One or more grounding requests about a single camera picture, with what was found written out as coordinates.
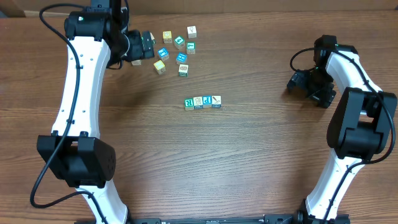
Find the green letter R block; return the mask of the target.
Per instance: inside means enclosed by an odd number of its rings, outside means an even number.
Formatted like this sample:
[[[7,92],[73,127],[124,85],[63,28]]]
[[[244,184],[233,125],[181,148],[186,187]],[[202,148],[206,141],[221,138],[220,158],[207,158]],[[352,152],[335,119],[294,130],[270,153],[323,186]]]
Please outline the green letter R block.
[[[195,107],[194,107],[193,98],[184,99],[184,107],[186,111],[194,110]]]

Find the pretzel picture block blue side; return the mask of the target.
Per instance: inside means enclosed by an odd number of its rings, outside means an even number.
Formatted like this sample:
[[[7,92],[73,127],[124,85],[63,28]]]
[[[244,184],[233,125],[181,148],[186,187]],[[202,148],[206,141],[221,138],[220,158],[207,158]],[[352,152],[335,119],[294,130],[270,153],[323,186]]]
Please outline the pretzel picture block blue side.
[[[195,109],[202,109],[203,108],[203,97],[202,96],[193,97],[193,106]]]

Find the blue letter P block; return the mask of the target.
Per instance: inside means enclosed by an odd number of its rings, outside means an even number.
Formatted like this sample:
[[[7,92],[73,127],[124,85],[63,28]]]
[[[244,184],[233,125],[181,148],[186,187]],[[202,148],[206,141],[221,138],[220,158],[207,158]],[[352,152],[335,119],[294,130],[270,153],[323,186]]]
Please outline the blue letter P block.
[[[202,96],[203,108],[211,108],[212,107],[212,97],[211,95]]]

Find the white picture block blue side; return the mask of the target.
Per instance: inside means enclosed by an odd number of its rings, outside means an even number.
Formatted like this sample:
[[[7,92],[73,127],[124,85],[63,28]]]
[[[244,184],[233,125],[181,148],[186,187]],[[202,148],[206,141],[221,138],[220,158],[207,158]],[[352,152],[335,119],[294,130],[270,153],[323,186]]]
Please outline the white picture block blue side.
[[[221,96],[216,95],[212,96],[211,107],[212,108],[220,108],[221,107]]]

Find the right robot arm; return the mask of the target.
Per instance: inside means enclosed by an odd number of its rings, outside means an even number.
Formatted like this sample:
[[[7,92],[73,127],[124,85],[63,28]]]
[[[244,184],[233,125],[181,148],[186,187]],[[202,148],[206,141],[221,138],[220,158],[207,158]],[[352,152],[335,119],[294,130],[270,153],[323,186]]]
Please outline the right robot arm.
[[[319,107],[328,108],[338,87],[341,99],[328,125],[330,154],[312,192],[303,200],[291,223],[349,223],[337,213],[356,174],[368,164],[386,159],[396,141],[394,114],[397,97],[382,91],[360,64],[352,45],[341,45],[334,35],[323,35],[313,47],[315,66],[295,69],[287,90],[303,90]]]

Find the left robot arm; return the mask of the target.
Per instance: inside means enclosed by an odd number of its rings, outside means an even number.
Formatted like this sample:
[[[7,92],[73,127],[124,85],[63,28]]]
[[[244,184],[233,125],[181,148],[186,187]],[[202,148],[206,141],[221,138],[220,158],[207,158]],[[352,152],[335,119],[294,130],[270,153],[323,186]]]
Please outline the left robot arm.
[[[151,34],[129,30],[127,1],[103,0],[73,4],[60,38],[67,44],[67,74],[51,133],[37,139],[43,170],[84,197],[95,223],[131,223],[113,181],[116,152],[100,138],[99,106],[105,71],[152,58]]]

